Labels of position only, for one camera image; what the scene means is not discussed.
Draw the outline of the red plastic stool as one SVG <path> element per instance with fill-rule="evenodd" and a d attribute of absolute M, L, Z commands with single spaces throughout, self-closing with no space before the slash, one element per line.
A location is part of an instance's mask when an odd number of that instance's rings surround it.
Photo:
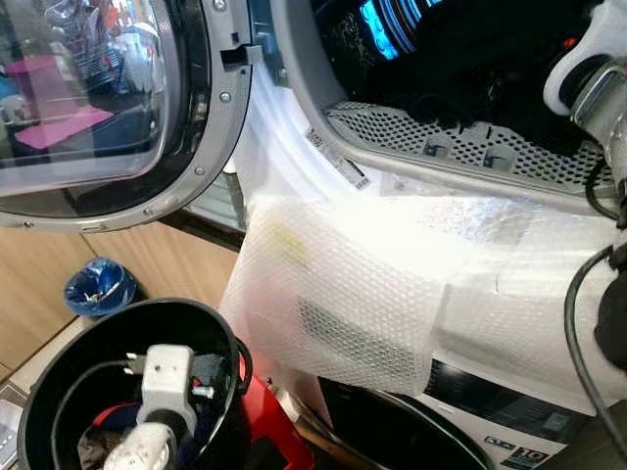
<path fill-rule="evenodd" d="M 301 438 L 270 385 L 239 359 L 247 446 L 242 470 L 316 470 L 316 456 Z"/>

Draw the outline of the blue bag lined bin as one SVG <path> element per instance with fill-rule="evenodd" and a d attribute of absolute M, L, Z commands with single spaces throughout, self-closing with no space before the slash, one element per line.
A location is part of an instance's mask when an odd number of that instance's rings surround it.
<path fill-rule="evenodd" d="M 95 257 L 68 279 L 63 299 L 77 316 L 97 318 L 120 312 L 138 294 L 138 282 L 128 268 L 107 257 Z"/>

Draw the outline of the black plastic bucket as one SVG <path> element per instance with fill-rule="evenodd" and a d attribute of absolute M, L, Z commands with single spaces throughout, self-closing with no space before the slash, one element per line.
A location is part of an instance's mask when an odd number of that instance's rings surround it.
<path fill-rule="evenodd" d="M 125 307 L 91 322 L 51 357 L 28 395 L 18 435 L 18 459 L 25 470 L 81 470 L 74 443 L 98 412 L 131 398 L 138 375 L 122 372 L 127 353 L 144 354 L 153 345 L 188 346 L 196 354 L 246 358 L 248 349 L 220 314 L 202 302 L 155 299 Z M 211 457 L 191 470 L 210 470 L 220 452 L 245 443 L 242 396 L 211 433 Z"/>

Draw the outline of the clear bubble wrap sheet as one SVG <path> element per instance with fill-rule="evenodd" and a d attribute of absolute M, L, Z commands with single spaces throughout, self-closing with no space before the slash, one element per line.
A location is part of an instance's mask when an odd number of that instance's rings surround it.
<path fill-rule="evenodd" d="M 220 310 L 255 353 L 416 393 L 435 358 L 577 394 L 563 300 L 607 219 L 492 197 L 270 200 Z"/>

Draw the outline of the grey perforated lint filter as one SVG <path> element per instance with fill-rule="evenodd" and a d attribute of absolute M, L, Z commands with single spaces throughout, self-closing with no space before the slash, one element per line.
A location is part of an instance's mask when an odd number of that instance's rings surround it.
<path fill-rule="evenodd" d="M 331 128 L 346 142 L 403 163 L 433 163 L 478 179 L 497 180 L 559 194 L 583 192 L 593 165 L 603 160 L 600 145 L 583 143 L 573 156 L 561 156 L 528 142 L 515 131 L 475 122 L 444 129 L 408 113 L 372 104 L 337 103 L 325 109 Z"/>

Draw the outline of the white appliance button panel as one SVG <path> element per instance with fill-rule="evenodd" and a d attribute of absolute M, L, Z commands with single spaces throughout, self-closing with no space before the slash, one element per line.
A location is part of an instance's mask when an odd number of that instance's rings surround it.
<path fill-rule="evenodd" d="M 0 384 L 0 470 L 14 470 L 26 395 L 12 382 Z"/>

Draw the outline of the white tumble dryer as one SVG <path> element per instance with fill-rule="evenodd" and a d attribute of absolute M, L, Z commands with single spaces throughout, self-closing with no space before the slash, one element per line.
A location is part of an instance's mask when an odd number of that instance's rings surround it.
<path fill-rule="evenodd" d="M 325 109 L 337 103 L 385 106 L 363 99 L 348 80 L 375 60 L 373 45 L 388 34 L 391 8 L 399 0 L 254 0 L 263 43 L 263 70 L 252 85 L 245 130 L 233 161 L 248 205 L 269 198 L 350 200 L 395 194 L 496 197 L 533 203 L 564 213 L 590 215 L 588 202 L 612 201 L 615 173 L 603 160 L 593 165 L 583 192 L 559 194 L 484 180 L 433 163 L 403 163 L 346 142 L 330 126 Z M 305 138 L 312 128 L 327 147 L 359 167 L 370 184 L 349 185 Z"/>

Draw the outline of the white barcode label sticker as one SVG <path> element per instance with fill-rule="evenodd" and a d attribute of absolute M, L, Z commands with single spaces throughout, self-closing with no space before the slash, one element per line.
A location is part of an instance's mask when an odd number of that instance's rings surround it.
<path fill-rule="evenodd" d="M 367 178 L 367 175 L 364 174 L 355 163 L 346 160 L 340 153 L 328 148 L 325 140 L 322 139 L 317 131 L 310 128 L 306 131 L 305 138 L 308 139 L 309 143 L 327 160 L 328 165 L 330 165 L 346 183 L 353 185 L 357 191 L 361 191 L 370 184 L 370 179 Z"/>

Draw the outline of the round glass dryer door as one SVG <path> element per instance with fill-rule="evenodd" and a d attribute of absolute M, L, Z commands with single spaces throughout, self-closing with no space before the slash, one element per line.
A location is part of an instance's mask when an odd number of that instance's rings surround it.
<path fill-rule="evenodd" d="M 0 228 L 182 210 L 232 157 L 260 62 L 248 0 L 0 0 Z"/>

